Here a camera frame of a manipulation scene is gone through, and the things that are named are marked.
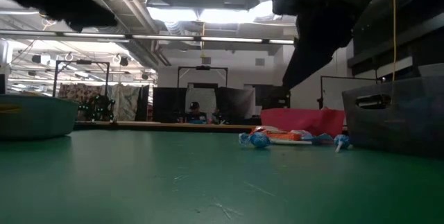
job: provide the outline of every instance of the teal plastic bin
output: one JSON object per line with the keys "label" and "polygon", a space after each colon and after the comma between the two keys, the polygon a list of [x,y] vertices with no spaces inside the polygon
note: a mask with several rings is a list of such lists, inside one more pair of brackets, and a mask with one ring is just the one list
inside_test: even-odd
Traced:
{"label": "teal plastic bin", "polygon": [[71,133],[78,104],[59,98],[0,95],[0,140],[48,139]]}

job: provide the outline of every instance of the ceiling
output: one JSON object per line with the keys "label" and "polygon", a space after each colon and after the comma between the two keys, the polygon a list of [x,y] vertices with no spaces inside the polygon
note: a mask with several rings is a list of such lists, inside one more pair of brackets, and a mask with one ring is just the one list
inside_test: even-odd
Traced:
{"label": "ceiling", "polygon": [[[140,33],[140,34],[170,34],[165,24],[161,20],[154,20],[146,8],[146,0],[95,0],[103,7],[112,11],[118,19],[117,28],[87,28],[84,33]],[[69,32],[71,29],[64,22],[51,22],[42,19],[40,15],[32,8],[21,8],[13,1],[0,0],[0,28],[13,30],[30,30],[30,31],[63,31]],[[294,31],[293,17],[274,17],[270,12],[267,21],[255,21],[248,24],[211,24],[196,23],[193,21],[181,21],[181,27],[186,33],[200,35],[205,29],[206,36],[215,37],[254,37],[254,38],[273,38],[292,40],[296,32]],[[78,41],[61,41],[54,38],[53,40],[19,40],[8,39],[8,42],[14,48],[12,58],[12,73],[10,78],[22,79],[23,83],[30,80],[34,82],[35,76],[31,73],[31,69],[37,72],[38,79],[53,80],[54,60],[93,60],[110,62],[111,71],[114,73],[110,80],[118,81],[127,80],[133,82],[147,82],[155,85],[157,75],[155,70],[163,66],[175,66],[178,60],[178,54],[185,51],[201,50],[200,43],[184,43],[184,42],[152,42],[150,40],[137,40],[130,43],[111,43],[91,42],[85,40]],[[265,44],[227,44],[221,42],[205,43],[205,52],[211,55],[212,50],[225,51],[263,51],[267,55],[274,55],[279,49],[276,45]],[[34,55],[48,56],[52,62],[34,63],[32,58]],[[119,64],[120,57],[128,57],[128,66],[123,67]],[[214,58],[224,58],[222,55],[214,55]],[[77,64],[71,64],[71,67],[77,69],[78,72],[91,71],[94,72],[93,78],[88,78],[91,83],[101,81],[105,78],[104,73],[100,73],[104,67],[93,65],[92,67],[82,67]],[[148,72],[149,79],[143,80],[142,73]],[[60,73],[61,80],[82,80],[74,75],[73,70],[66,70]]]}

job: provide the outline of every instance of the wooden platform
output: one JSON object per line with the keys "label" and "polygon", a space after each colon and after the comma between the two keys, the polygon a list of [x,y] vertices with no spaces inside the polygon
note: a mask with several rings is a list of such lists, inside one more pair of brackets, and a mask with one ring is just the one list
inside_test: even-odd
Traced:
{"label": "wooden platform", "polygon": [[251,132],[256,126],[190,124],[190,123],[156,123],[120,121],[110,123],[107,121],[77,121],[74,130],[152,130],[152,131],[178,131],[178,132]]}

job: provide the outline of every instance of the black cap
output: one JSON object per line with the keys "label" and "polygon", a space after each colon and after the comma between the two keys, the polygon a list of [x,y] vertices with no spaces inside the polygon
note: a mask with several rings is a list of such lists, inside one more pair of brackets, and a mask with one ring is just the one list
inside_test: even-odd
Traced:
{"label": "black cap", "polygon": [[191,105],[189,105],[189,109],[190,110],[195,110],[195,109],[197,109],[199,107],[200,107],[200,105],[199,105],[198,102],[192,102]]}

